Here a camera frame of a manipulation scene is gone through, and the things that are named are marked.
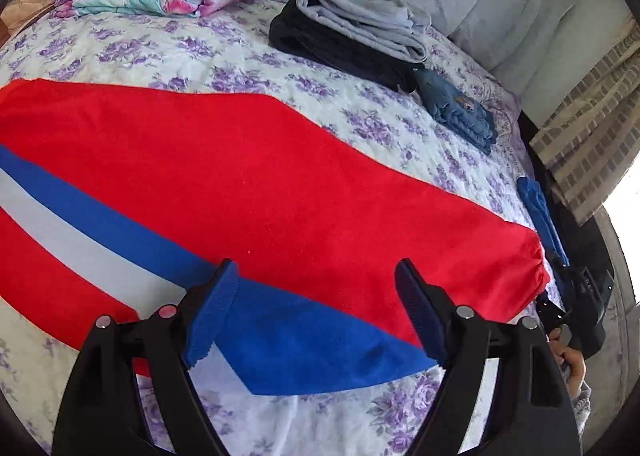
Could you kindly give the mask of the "person's right hand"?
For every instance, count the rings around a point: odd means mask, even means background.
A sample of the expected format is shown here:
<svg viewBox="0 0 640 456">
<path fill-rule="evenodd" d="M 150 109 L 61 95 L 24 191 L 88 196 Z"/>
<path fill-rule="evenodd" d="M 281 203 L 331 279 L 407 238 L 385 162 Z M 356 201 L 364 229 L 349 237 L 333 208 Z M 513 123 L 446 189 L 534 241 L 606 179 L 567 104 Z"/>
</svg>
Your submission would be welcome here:
<svg viewBox="0 0 640 456">
<path fill-rule="evenodd" d="M 562 330 L 555 328 L 548 335 L 548 345 L 561 372 L 567 387 L 568 395 L 576 400 L 582 392 L 582 384 L 586 376 L 586 363 L 582 352 L 571 348 L 561 341 Z"/>
</svg>

